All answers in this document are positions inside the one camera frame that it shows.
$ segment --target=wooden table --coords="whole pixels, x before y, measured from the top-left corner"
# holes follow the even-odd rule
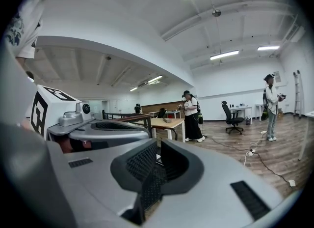
[[[138,121],[137,124],[144,125],[143,121]],[[185,142],[185,124],[184,119],[171,119],[171,122],[166,123],[162,118],[152,118],[151,125],[158,127],[166,127],[166,128],[175,128],[182,124],[182,142]],[[156,128],[153,128],[153,138],[156,138]],[[171,129],[167,129],[168,139],[172,139]]]

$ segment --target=white wall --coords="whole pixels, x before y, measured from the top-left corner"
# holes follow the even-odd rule
[[[252,106],[252,115],[250,110],[246,110],[245,116],[259,116],[255,104],[262,103],[265,88],[263,79],[275,71],[279,71],[281,75],[281,82],[275,82],[275,86],[279,92],[284,92],[287,82],[283,67],[276,58],[237,61],[195,72],[195,84],[204,120],[226,118],[221,106],[222,101],[227,101],[228,105],[244,103]],[[279,107],[285,112],[283,103],[280,103]]]
[[[139,101],[138,92],[130,92],[129,89],[112,88],[110,85],[96,85],[86,82],[54,81],[52,83],[41,84],[59,89],[67,94],[86,102],[90,105],[91,112],[96,117],[102,119],[103,103],[105,102],[106,113],[128,114],[134,113],[134,107]]]
[[[134,17],[113,0],[46,0],[41,44],[69,46],[83,39],[81,47],[132,60],[183,82],[193,83],[192,73],[178,51],[167,44],[146,21]],[[60,41],[64,37],[68,42]]]
[[[290,43],[281,54],[281,63],[287,78],[287,99],[290,101],[287,111],[294,112],[295,81],[293,72],[300,70],[303,85],[302,114],[314,110],[314,41],[307,32],[299,42]]]
[[[141,106],[180,101],[185,90],[190,90],[191,93],[195,91],[191,86],[181,82],[173,82],[167,86],[159,86],[159,84],[150,86],[150,89],[139,88]]]

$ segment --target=woman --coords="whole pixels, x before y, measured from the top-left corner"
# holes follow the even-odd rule
[[[184,91],[183,96],[186,98],[183,109],[185,115],[185,141],[197,140],[201,143],[205,140],[205,137],[198,127],[197,100],[189,91]]]
[[[277,120],[277,114],[278,114],[278,101],[283,101],[282,97],[279,97],[277,94],[276,88],[273,86],[274,83],[274,77],[271,74],[268,74],[264,80],[268,84],[266,87],[266,98],[268,102],[268,128],[267,128],[267,139],[272,142],[277,140],[277,138],[274,135],[275,126],[276,126],[276,120]]]

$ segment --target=white t-shirt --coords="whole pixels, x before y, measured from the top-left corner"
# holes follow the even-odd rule
[[[44,0],[23,0],[8,24],[4,38],[15,57],[34,58],[43,11]]]
[[[189,101],[186,101],[184,104],[185,108],[189,108],[192,106],[197,106],[197,100],[194,97],[192,97]],[[197,109],[193,109],[193,110],[188,109],[184,111],[185,116],[189,116],[191,114],[196,114],[196,113],[197,113]]]

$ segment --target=white table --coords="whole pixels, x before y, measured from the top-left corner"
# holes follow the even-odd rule
[[[251,125],[253,124],[253,121],[252,121],[252,107],[250,106],[239,106],[239,107],[233,107],[233,108],[229,108],[230,111],[239,111],[239,110],[244,110],[244,118],[245,118],[245,110],[246,109],[250,109],[251,110],[251,114],[250,114],[250,117],[251,117]]]
[[[144,125],[144,121],[138,121],[137,124]],[[151,126],[158,126],[158,127],[168,127],[168,128],[175,128],[182,124],[182,142],[185,142],[185,123],[184,119],[171,119],[171,122],[166,123],[163,121],[162,118],[152,118],[151,119]],[[168,133],[168,139],[172,139],[171,129],[166,129]],[[152,129],[153,138],[156,138],[156,128]]]
[[[255,106],[259,108],[259,112],[260,112],[260,121],[261,121],[261,117],[262,117],[262,107],[264,106],[264,103],[262,103],[262,104],[255,104]]]
[[[173,114],[175,119],[177,118],[176,115],[179,113],[179,118],[181,118],[181,111],[166,111],[166,114]]]
[[[305,114],[305,116],[308,118],[308,120],[306,123],[305,137],[304,137],[304,140],[301,144],[301,151],[300,151],[299,158],[298,158],[299,161],[301,161],[301,159],[302,159],[302,156],[303,156],[303,153],[304,153],[304,150],[306,147],[306,143],[308,142],[309,124],[310,124],[309,121],[310,121],[310,118],[314,118],[314,111]]]

